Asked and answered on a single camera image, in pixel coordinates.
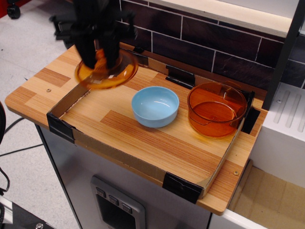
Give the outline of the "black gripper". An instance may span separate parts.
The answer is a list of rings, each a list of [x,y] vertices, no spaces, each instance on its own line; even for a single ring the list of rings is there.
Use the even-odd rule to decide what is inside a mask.
[[[60,22],[72,22],[71,38],[83,63],[94,69],[97,63],[94,40],[99,39],[107,68],[113,69],[119,58],[122,38],[136,38],[137,29],[132,11],[121,11],[110,0],[73,0],[73,11],[53,15],[50,22],[55,27],[57,40],[61,39]]]

